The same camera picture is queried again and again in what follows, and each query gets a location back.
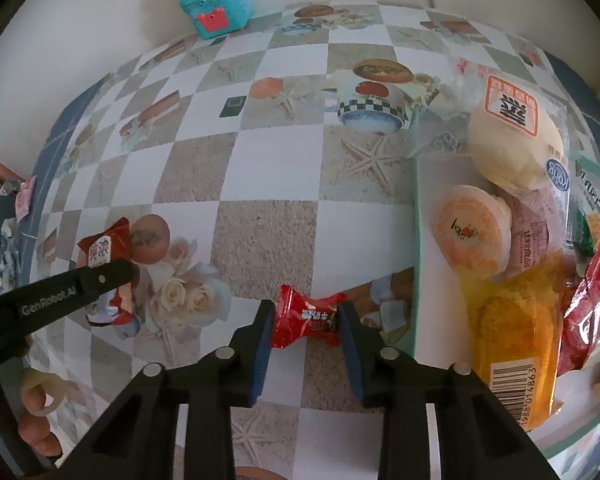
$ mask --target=wrapped pastry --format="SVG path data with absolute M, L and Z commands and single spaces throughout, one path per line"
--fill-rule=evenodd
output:
M 500 284 L 461 275 L 474 370 L 525 431 L 552 414 L 564 287 L 552 256 Z

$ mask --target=finger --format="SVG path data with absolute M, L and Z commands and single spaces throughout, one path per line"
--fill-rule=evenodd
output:
M 39 412 L 45 407 L 46 393 L 45 389 L 40 384 L 29 390 L 24 390 L 21 397 L 24 407 L 30 412 Z
M 27 444 L 36 444 L 48 437 L 51 426 L 45 416 L 33 416 L 25 413 L 18 423 L 18 434 Z
M 49 433 L 46 438 L 42 439 L 31 446 L 35 451 L 43 456 L 58 456 L 62 455 L 62 447 L 60 441 L 53 433 Z

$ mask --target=blue border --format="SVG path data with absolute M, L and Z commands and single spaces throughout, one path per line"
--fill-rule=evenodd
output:
M 31 211 L 29 215 L 20 222 L 20 232 L 25 236 L 20 237 L 20 261 L 22 263 L 22 272 L 20 273 L 20 283 L 18 286 L 27 285 L 27 283 L 29 283 L 31 261 L 36 245 L 35 238 L 38 235 L 38 229 L 40 227 L 42 209 L 45 206 L 46 196 L 49 192 L 51 182 L 56 176 L 58 165 L 64 156 L 64 152 L 75 131 L 75 127 L 84 115 L 87 106 L 89 106 L 98 90 L 100 90 L 103 82 L 104 79 L 101 79 L 95 85 L 85 90 L 62 111 L 58 120 L 51 128 L 51 133 L 49 134 L 42 151 L 40 151 L 38 161 L 33 169 L 33 174 L 37 177 L 37 180 L 31 200 Z

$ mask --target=snack package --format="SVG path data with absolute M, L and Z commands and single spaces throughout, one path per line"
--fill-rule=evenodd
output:
M 558 377 L 600 362 L 600 243 L 564 314 Z
M 560 250 L 570 199 L 567 109 L 493 68 L 460 60 L 454 71 L 452 104 L 414 112 L 407 156 L 467 156 L 485 179 L 546 222 L 548 252 Z
M 553 412 L 562 332 L 562 257 L 496 284 L 461 273 L 474 370 L 525 431 Z
M 593 256 L 600 243 L 600 166 L 588 158 L 575 161 L 576 246 Z
M 544 260 L 549 250 L 549 231 L 538 213 L 504 190 L 498 189 L 497 193 L 511 211 L 511 250 L 506 270 L 511 277 Z
M 511 246 L 511 211 L 503 199 L 475 186 L 453 186 L 442 199 L 434 236 L 455 269 L 486 278 L 507 266 Z
M 20 191 L 16 195 L 16 218 L 20 222 L 29 214 L 29 205 L 33 196 L 33 187 L 36 185 L 36 176 L 20 184 Z
M 339 292 L 328 298 L 312 300 L 302 296 L 291 285 L 280 285 L 271 347 L 285 348 L 304 336 L 324 339 L 332 346 L 339 345 L 337 307 L 346 299 L 346 295 Z
M 83 238 L 78 247 L 85 254 L 87 265 L 97 267 L 117 258 L 131 260 L 129 220 L 121 218 L 106 231 Z M 124 325 L 131 321 L 134 308 L 131 284 L 103 294 L 86 307 L 91 326 Z

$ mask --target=red snack bag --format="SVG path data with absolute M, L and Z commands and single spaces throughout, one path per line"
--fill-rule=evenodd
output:
M 337 306 L 347 299 L 344 292 L 328 298 L 312 300 L 302 296 L 291 285 L 280 285 L 280 299 L 271 339 L 272 348 L 285 348 L 304 336 L 319 337 L 338 346 Z
M 106 231 L 83 238 L 78 247 L 86 255 L 89 267 L 108 264 L 118 258 L 131 260 L 129 220 L 121 218 Z M 86 310 L 87 320 L 92 326 L 127 324 L 134 313 L 131 286 L 123 285 L 103 294 Z
M 558 377 L 600 352 L 600 244 L 564 314 Z

